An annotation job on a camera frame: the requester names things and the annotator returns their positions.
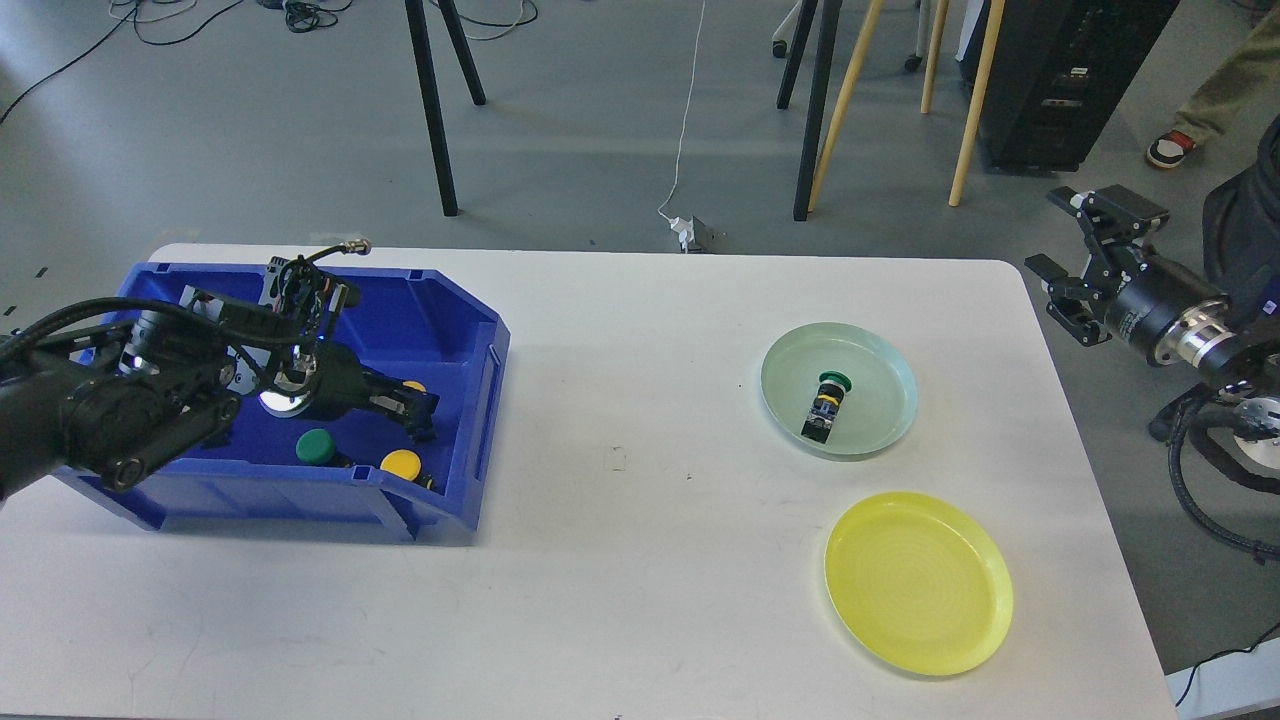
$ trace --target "sneaker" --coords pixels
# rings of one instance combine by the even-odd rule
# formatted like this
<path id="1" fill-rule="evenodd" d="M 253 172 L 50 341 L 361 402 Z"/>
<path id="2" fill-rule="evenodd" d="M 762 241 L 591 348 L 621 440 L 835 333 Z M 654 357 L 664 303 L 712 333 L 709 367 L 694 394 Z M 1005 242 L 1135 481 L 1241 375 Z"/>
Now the sneaker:
<path id="1" fill-rule="evenodd" d="M 1147 149 L 1147 161 L 1162 170 L 1172 170 L 1183 164 L 1187 154 L 1194 147 L 1194 140 L 1171 129 L 1151 143 Z"/>

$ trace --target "wooden pole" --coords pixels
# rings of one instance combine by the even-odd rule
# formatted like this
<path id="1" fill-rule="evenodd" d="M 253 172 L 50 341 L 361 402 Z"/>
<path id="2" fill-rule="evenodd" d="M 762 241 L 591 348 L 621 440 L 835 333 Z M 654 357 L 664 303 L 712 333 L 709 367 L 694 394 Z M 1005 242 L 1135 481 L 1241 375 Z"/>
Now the wooden pole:
<path id="1" fill-rule="evenodd" d="M 987 35 L 982 40 L 982 55 L 978 59 L 978 77 L 973 83 L 973 97 L 969 100 L 969 118 L 964 124 L 964 141 L 960 142 L 960 158 L 956 160 L 956 176 L 951 181 L 951 197 L 947 205 L 960 205 L 964 193 L 965 176 L 973 160 L 973 146 L 978 142 L 978 122 L 982 119 L 982 101 L 987 95 L 987 81 L 991 79 L 991 61 L 996 55 L 996 38 L 1000 36 L 1000 20 L 1005 15 L 1005 0 L 991 0 L 991 13 L 987 17 Z"/>
<path id="2" fill-rule="evenodd" d="M 867 8 L 863 29 L 858 33 L 858 44 L 854 45 L 854 56 L 849 59 L 845 82 L 841 83 L 840 96 L 836 99 L 836 111 L 831 117 L 831 128 L 827 129 L 827 141 L 822 146 L 822 158 L 818 159 L 818 170 L 813 178 L 813 190 L 809 191 L 810 213 L 818 205 L 818 196 L 822 193 L 822 182 L 827 178 L 827 165 L 831 164 L 831 154 L 836 150 L 836 140 L 840 138 L 840 128 L 845 124 L 845 113 L 849 110 L 849 101 L 854 97 L 854 86 L 858 85 L 858 76 L 861 74 L 863 64 L 867 61 L 867 53 L 872 45 L 872 35 L 876 33 L 876 23 L 879 22 L 879 13 L 883 6 L 884 0 L 872 0 Z"/>
<path id="3" fill-rule="evenodd" d="M 938 70 L 938 50 L 942 47 L 942 29 L 947 23 L 947 5 L 951 0 L 938 0 L 933 13 L 933 35 L 929 36 L 929 58 L 924 65 L 924 95 L 920 96 L 920 114 L 928 115 L 933 108 L 933 73 Z"/>

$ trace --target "pants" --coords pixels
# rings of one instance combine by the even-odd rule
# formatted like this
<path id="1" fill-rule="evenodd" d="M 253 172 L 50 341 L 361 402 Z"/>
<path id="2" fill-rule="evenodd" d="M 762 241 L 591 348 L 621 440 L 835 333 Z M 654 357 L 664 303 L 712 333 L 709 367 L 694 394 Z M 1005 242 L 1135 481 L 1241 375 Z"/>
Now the pants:
<path id="1" fill-rule="evenodd" d="M 1175 113 L 1174 129 L 1203 145 L 1226 132 L 1260 91 L 1280 79 L 1280 5 Z"/>

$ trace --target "light green plate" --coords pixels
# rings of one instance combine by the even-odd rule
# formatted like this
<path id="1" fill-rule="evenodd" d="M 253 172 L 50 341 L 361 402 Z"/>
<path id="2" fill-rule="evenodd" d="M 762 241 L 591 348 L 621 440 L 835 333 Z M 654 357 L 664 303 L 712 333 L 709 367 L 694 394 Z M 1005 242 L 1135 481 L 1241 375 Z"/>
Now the light green plate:
<path id="1" fill-rule="evenodd" d="M 835 370 L 852 383 L 826 443 L 800 434 L 818 389 L 818 375 Z M 773 418 L 799 442 L 823 454 L 852 457 L 876 452 L 906 433 L 919 396 L 915 375 L 896 347 L 876 333 L 844 323 L 801 325 L 778 338 L 764 356 L 760 389 Z"/>

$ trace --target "gray floor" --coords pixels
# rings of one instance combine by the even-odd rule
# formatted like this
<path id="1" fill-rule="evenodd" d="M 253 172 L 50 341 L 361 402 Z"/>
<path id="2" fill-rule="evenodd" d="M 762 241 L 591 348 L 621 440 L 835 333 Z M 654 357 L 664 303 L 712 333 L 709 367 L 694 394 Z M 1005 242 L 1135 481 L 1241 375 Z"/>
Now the gray floor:
<path id="1" fill-rule="evenodd" d="M 101 37 L 113 22 L 102 5 L 0 0 L 0 104 Z M 512 0 L 460 5 L 490 19 L 515 9 Z M 963 3 L 954 5 L 947 51 Z M 205 0 L 143 32 L 175 37 L 220 6 Z M 470 104 L 431 10 L 458 218 L 439 211 L 398 3 L 356 0 L 340 24 L 312 35 L 288 33 L 278 12 L 253 3 L 173 47 L 145 46 L 122 28 L 0 126 L 0 313 L 13 307 L 3 329 L 113 292 L 132 263 L 175 241 L 319 245 L 362 233 L 389 246 L 673 252 L 655 209 L 672 183 L 699 6 L 544 0 L 536 23 L 472 44 L 490 97 L 484 108 Z M 1046 251 L 1078 266 L 1084 249 L 1074 220 L 1044 193 L 1121 183 L 1172 210 L 1160 246 L 1198 266 L 1203 196 L 1252 161 L 1280 108 L 1280 91 L 1271 92 L 1175 173 L 1142 163 L 1174 108 L 1248 31 L 1230 1 L 1189 0 L 1080 172 L 978 168 L 963 206 L 951 209 L 966 97 L 946 61 L 934 113 L 918 113 L 920 77 L 901 69 L 915 13 L 909 0 L 891 0 L 823 202 L 795 223 L 812 50 L 792 109 L 777 110 L 782 61 L 771 56 L 769 35 L 788 6 L 708 3 L 668 214 L 696 214 L 723 252 L 1020 264 Z M 863 8 L 846 3 L 832 100 Z M 1039 305 L 1038 283 L 1028 278 L 1028 287 Z M 983 322 L 982 307 L 973 322 Z M 1193 527 L 1169 489 L 1164 448 L 1144 433 L 1151 414 L 1194 380 L 1192 370 L 1149 369 L 1119 343 L 1087 351 L 1052 322 L 1044 329 L 1165 670 L 1252 642 L 1280 618 L 1280 568 L 1258 566 Z M 1201 478 L 1193 491 L 1211 511 L 1280 536 L 1280 500 L 1207 471 Z"/>

